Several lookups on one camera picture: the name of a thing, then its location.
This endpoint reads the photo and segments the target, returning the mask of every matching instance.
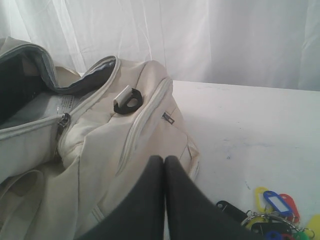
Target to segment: canvas bag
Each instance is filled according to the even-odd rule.
[[[17,56],[22,78],[40,77],[46,92],[0,124],[0,239],[84,234],[126,197],[151,155],[178,156],[196,177],[199,153],[161,64],[109,56],[80,77],[38,45],[0,39],[0,66]],[[116,113],[134,90],[142,105]]]

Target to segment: red key tag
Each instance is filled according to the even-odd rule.
[[[279,194],[279,196],[285,201],[286,204],[288,204],[290,206],[290,208],[292,209],[292,212],[294,214],[294,216],[288,216],[288,220],[292,223],[295,223],[295,224],[299,223],[300,222],[300,214],[298,212],[297,206],[296,206],[293,198],[285,193]]]

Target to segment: blue key tag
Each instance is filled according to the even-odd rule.
[[[280,233],[277,231],[268,231],[265,235],[264,238],[267,240],[282,240],[283,237]]]
[[[283,216],[292,216],[293,211],[291,207],[274,191],[265,191],[263,197],[275,211],[281,213]]]

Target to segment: black d-ring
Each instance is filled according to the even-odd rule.
[[[136,99],[137,103],[134,106],[128,106],[128,103],[132,100],[132,99]],[[125,103],[122,105],[122,107],[119,107],[118,103],[116,103],[113,106],[113,110],[115,113],[117,114],[130,114],[130,113],[134,113],[135,111],[137,111],[142,104],[144,103],[141,92],[137,89],[132,88],[132,93],[131,96],[125,101]]]

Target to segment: white backdrop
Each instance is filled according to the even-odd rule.
[[[320,0],[0,0],[0,37],[85,72],[107,55],[175,80],[320,91]]]

